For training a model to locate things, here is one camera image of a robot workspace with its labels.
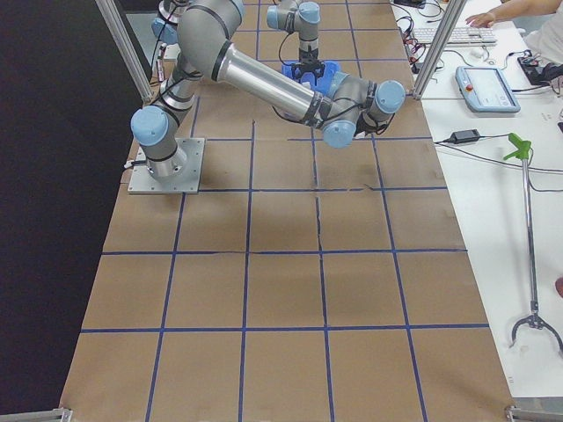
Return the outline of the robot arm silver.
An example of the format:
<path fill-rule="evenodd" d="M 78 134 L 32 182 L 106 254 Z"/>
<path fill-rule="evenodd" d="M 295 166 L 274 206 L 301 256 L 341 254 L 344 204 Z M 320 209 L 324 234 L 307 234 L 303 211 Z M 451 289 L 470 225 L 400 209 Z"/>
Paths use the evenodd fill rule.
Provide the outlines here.
<path fill-rule="evenodd" d="M 198 140 L 182 141 L 176 133 L 203 77 L 283 110 L 286 121 L 321 130 L 333 148 L 385 130 L 404 104 L 406 91 L 395 80 L 377 84 L 338 71 L 322 93 L 238 51 L 231 38 L 245 16 L 240 1 L 163 1 L 159 13 L 153 25 L 164 43 L 179 46 L 179 55 L 154 100 L 132 116 L 131 129 L 145 155 L 143 173 L 173 192 L 180 180 L 198 178 L 201 160 L 186 151 Z"/>
<path fill-rule="evenodd" d="M 177 29 L 179 18 L 185 10 L 194 5 L 194 1 L 161 1 L 157 16 L 151 23 L 151 29 L 157 43 L 162 42 L 161 49 L 178 43 Z M 318 58 L 318 26 L 320 23 L 319 5 L 312 1 L 274 1 L 267 9 L 267 26 L 274 30 L 284 31 L 289 37 L 298 34 L 298 60 L 286 62 L 282 59 L 281 50 L 278 59 L 281 72 L 299 83 L 306 82 L 311 86 L 318 85 L 325 76 L 326 63 Z"/>

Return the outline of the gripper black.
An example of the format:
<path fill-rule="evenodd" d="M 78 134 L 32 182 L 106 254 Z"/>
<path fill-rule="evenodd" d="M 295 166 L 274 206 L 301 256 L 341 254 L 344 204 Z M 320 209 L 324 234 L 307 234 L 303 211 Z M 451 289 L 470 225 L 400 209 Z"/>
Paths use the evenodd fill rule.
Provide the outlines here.
<path fill-rule="evenodd" d="M 325 63 L 318 59 L 318 49 L 298 50 L 298 62 L 291 64 L 293 78 L 302 78 L 304 74 L 311 73 L 315 78 L 325 74 Z"/>

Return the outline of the person hand at keyboard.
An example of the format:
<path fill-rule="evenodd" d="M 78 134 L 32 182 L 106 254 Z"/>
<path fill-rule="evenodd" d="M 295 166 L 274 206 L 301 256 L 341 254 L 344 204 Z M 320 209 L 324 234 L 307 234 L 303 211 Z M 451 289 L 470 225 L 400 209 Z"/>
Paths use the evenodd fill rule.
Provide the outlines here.
<path fill-rule="evenodd" d="M 470 27 L 490 28 L 495 23 L 495 21 L 496 17 L 492 12 L 484 12 L 471 15 L 465 20 L 465 23 Z"/>

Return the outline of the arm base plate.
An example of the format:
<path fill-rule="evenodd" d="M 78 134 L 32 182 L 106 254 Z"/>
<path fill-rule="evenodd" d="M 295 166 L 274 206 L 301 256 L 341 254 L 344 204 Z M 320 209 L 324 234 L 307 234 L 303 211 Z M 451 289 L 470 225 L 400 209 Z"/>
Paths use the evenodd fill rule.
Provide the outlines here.
<path fill-rule="evenodd" d="M 141 147 L 128 184 L 130 194 L 197 194 L 201 181 L 205 138 L 177 137 L 175 155 L 162 162 L 150 161 Z"/>

